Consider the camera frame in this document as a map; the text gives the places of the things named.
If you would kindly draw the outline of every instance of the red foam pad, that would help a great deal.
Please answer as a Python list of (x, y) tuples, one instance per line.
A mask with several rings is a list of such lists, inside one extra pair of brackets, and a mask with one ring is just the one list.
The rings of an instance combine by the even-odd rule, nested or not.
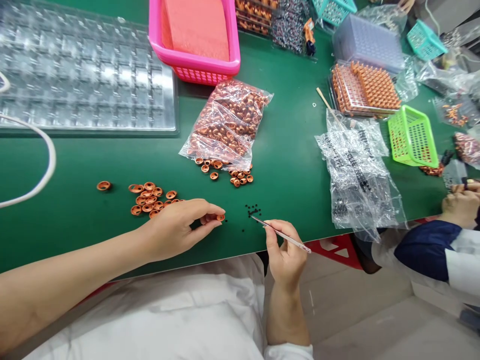
[(229, 61), (229, 40), (221, 0), (163, 0), (173, 49)]

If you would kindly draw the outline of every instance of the bag of orange parts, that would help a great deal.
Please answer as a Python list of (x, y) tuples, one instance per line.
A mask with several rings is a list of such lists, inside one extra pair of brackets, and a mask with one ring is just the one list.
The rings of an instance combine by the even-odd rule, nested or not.
[(273, 94), (244, 82), (227, 79), (211, 93), (179, 154), (220, 160), (223, 170), (248, 171), (252, 145), (264, 108)]

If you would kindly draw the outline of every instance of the orange rubber grommet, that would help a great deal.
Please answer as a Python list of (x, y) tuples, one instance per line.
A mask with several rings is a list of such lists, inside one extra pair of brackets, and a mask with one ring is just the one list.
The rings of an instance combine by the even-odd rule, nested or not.
[(141, 193), (144, 190), (144, 186), (138, 185), (138, 184), (132, 184), (128, 187), (128, 190), (130, 190), (132, 193)]
[(156, 196), (150, 196), (145, 199), (145, 204), (153, 204), (157, 201)]
[(143, 184), (143, 187), (145, 188), (145, 190), (152, 191), (153, 189), (155, 189), (155, 184), (153, 182), (146, 182), (145, 184)]
[(105, 191), (108, 190), (112, 187), (112, 184), (110, 181), (100, 181), (97, 185), (96, 188), (100, 191)]
[(152, 192), (153, 196), (156, 196), (156, 197), (161, 197), (162, 194), (164, 193), (164, 191), (162, 190), (161, 187), (156, 187), (151, 192)]
[(160, 211), (158, 211), (158, 210), (152, 210), (152, 211), (150, 211), (148, 216), (150, 217), (150, 219), (153, 219), (155, 216), (157, 216), (159, 214), (159, 212)]
[(177, 196), (177, 192), (175, 190), (172, 190), (172, 191), (167, 192), (165, 196), (169, 200), (175, 199), (175, 197)]
[(138, 205), (135, 205), (130, 209), (130, 213), (132, 215), (138, 216), (142, 213), (142, 208)]
[(137, 197), (135, 200), (135, 204), (137, 205), (145, 205), (145, 200), (148, 199), (148, 197)]
[(149, 213), (151, 212), (153, 209), (154, 209), (154, 206), (151, 205), (151, 204), (145, 204), (141, 207), (141, 209), (145, 212), (145, 213)]
[(156, 203), (153, 204), (153, 208), (157, 211), (160, 211), (164, 208), (164, 203), (161, 201), (157, 201)]

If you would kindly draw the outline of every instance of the green basket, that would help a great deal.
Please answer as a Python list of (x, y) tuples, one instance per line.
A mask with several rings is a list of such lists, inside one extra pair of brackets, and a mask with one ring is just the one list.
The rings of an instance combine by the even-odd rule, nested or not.
[(388, 119), (393, 160), (410, 166), (438, 168), (439, 157), (427, 115), (403, 105)]

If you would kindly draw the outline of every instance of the teal plastic basket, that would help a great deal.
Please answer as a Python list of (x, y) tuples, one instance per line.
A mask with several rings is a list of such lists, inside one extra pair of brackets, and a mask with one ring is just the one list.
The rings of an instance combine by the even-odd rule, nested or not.
[(433, 60), (448, 52), (440, 38), (422, 20), (417, 20), (406, 38), (413, 52), (422, 60)]
[(329, 24), (338, 26), (350, 13), (357, 12), (354, 0), (312, 0), (316, 15)]

